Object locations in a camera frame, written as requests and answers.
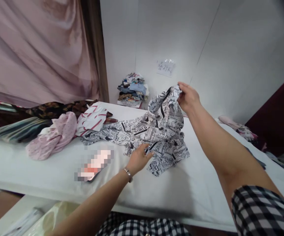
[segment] handwritten sign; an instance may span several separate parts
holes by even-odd
[[[172,60],[158,60],[156,73],[167,77],[172,77],[172,72],[175,65],[176,64]]]

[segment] dark red door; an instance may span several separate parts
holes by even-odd
[[[253,133],[263,136],[275,155],[284,153],[284,84],[246,123]]]

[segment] bracelet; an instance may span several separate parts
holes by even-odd
[[[129,170],[127,170],[126,168],[123,168],[123,169],[124,169],[124,171],[129,175],[129,178],[130,178],[129,183],[132,182],[133,178],[132,178],[132,175],[131,175],[131,173],[129,172]]]

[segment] white and red striped shirt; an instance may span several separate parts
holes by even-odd
[[[85,131],[92,129],[100,131],[107,116],[107,110],[102,106],[101,102],[96,102],[90,106],[85,113],[81,114],[77,119],[76,136],[82,136]]]

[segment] pink curtain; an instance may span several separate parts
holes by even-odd
[[[78,0],[0,0],[0,100],[99,99]]]

